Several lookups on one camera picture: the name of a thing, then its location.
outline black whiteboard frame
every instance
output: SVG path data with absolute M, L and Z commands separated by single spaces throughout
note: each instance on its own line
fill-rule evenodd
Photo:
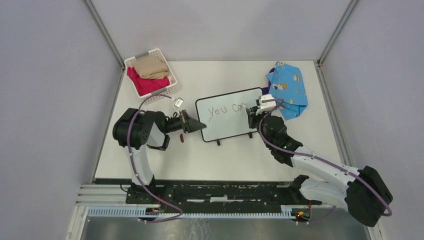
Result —
M 196 106 L 197 119 L 199 119 L 199 121 L 200 121 L 199 110 L 198 110 L 198 101 L 205 100 L 205 99 L 216 98 L 216 97 L 221 97 L 221 96 L 225 96 L 225 95 L 237 94 L 237 93 L 251 91 L 251 90 L 255 90 L 255 89 L 259 89 L 259 90 L 261 90 L 261 92 L 263 90 L 262 87 L 259 87 L 258 86 L 258 87 L 249 88 L 249 89 L 245 89 L 245 90 L 233 91 L 233 92 L 229 92 L 229 93 L 224 93 L 224 94 L 220 94 L 220 95 L 208 96 L 208 97 L 203 97 L 203 98 L 197 99 L 196 102 L 194 103 L 194 105 Z M 220 140 L 234 138 L 234 137 L 238 137 L 238 136 L 242 136 L 242 135 L 248 135 L 249 138 L 253 138 L 253 135 L 252 134 L 258 132 L 258 130 L 257 129 L 252 129 L 252 131 L 249 131 L 249 132 L 246 132 L 246 133 L 242 133 L 242 134 L 239 134 L 239 135 L 227 136 L 227 137 L 217 138 L 217 139 L 209 140 L 209 141 L 205 141 L 205 138 L 203 137 L 203 130 L 200 130 L 200 132 L 201 132 L 201 139 L 203 140 L 203 142 L 205 142 L 205 143 L 217 142 L 218 143 L 218 146 L 220 146 L 221 145 Z

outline white table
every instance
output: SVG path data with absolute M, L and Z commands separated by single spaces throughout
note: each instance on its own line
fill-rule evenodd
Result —
M 300 68 L 309 102 L 300 117 L 285 122 L 288 134 L 316 153 L 340 162 L 314 63 L 286 63 Z M 181 109 L 186 109 L 189 115 L 197 119 L 197 99 L 265 87 L 268 84 L 265 74 L 274 65 L 275 61 L 169 62 L 181 87 L 173 96 L 184 99 Z M 138 108 L 141 101 L 125 72 L 95 178 L 131 178 L 127 155 L 113 139 L 112 129 L 128 108 Z M 167 98 L 147 104 L 143 109 L 162 111 L 167 116 L 172 116 L 175 111 Z M 258 133 L 254 133 L 252 139 L 247 135 L 224 139 L 221 146 L 216 142 L 203 142 L 200 131 L 184 134 L 184 143 L 181 143 L 181 133 L 182 131 L 177 131 L 169 134 L 170 143 L 166 151 L 147 150 L 149 164 L 156 179 L 292 181 L 299 174 L 306 174 L 277 162 Z

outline pink cloth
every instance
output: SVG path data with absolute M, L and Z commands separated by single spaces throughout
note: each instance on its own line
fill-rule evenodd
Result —
M 134 67 L 128 67 L 128 70 L 126 71 L 126 74 L 128 77 L 132 80 L 132 82 L 135 85 L 135 88 L 138 91 L 138 94 L 140 96 L 152 93 L 156 90 L 159 90 L 161 88 L 164 88 L 170 84 L 170 80 L 168 77 L 165 77 L 163 79 L 144 79 L 141 78 Z

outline gray wall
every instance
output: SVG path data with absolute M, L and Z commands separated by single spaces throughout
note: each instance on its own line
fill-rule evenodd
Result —
M 393 194 L 385 239 L 423 239 L 424 1 L 362 0 L 324 62 L 358 167 Z
M 0 36 L 0 239 L 64 239 L 119 67 L 81 0 L 2 0 Z
M 316 60 L 350 0 L 93 0 L 124 59 Z

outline plastic basket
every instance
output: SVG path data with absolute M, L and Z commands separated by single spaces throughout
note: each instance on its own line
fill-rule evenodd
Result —
M 159 48 L 155 48 L 155 49 L 153 49 L 153 50 L 150 50 L 150 51 L 148 51 L 148 52 L 146 52 L 146 53 L 142 53 L 142 54 L 139 54 L 139 55 L 137 55 L 137 56 L 133 56 L 133 57 L 130 57 L 130 58 L 128 58 L 128 59 L 126 59 L 125 61 L 124 61 L 124 64 L 125 64 L 125 71 L 128 69 L 128 67 L 132 67 L 133 66 L 133 63 L 135 62 L 135 61 L 137 61 L 137 60 L 139 60 L 139 59 L 141 59 L 141 58 L 143 58 L 143 57 L 146 57 L 147 55 L 150 55 L 150 56 L 152 56 L 152 57 L 154 57 L 154 58 L 157 58 L 157 59 L 163 59 L 163 60 L 165 60 L 165 63 L 166 63 L 166 65 L 168 66 L 168 68 L 169 68 L 169 75 L 168 75 L 168 79 L 169 79 L 169 85 L 168 86 L 166 86 L 166 87 L 163 87 L 163 88 L 161 88 L 161 89 L 158 89 L 158 90 L 156 90 L 156 91 L 154 91 L 154 92 L 151 92 L 151 93 L 148 93 L 148 94 L 146 94 L 146 95 L 140 95 L 139 94 L 139 91 L 137 91 L 137 88 L 136 88 L 136 86 L 134 85 L 134 82 L 133 81 L 131 81 L 131 79 L 129 79 L 128 78 L 128 80 L 129 81 L 131 81 L 131 83 L 132 83 L 132 86 L 134 87 L 134 90 L 135 90 L 135 94 L 137 94 L 137 96 L 140 98 L 140 99 L 146 99 L 146 98 L 148 98 L 148 97 L 150 97 L 150 96 L 152 96 L 152 95 L 155 95 L 155 94 L 165 94 L 165 95 L 171 95 L 171 94 L 174 94 L 174 93 L 176 93 L 179 89 L 178 89 L 178 85 L 177 85 L 177 79 L 175 78 L 175 75 L 174 75 L 174 73 L 172 72 L 172 70 L 171 70 L 171 68 L 170 68 L 170 65 L 168 64 L 168 62 L 167 62 L 167 60 L 165 59 L 165 57 L 164 57 L 164 55 L 162 54 L 162 52 L 161 52 L 161 50 L 159 49 Z M 151 98 L 149 98 L 146 102 L 145 102 L 145 104 L 149 104 L 149 103 L 151 103 L 151 102 L 154 102 L 154 101 L 156 101 L 156 100 L 158 100 L 158 99 L 160 99 L 161 97 L 160 96 L 154 96 L 154 97 L 151 97 Z

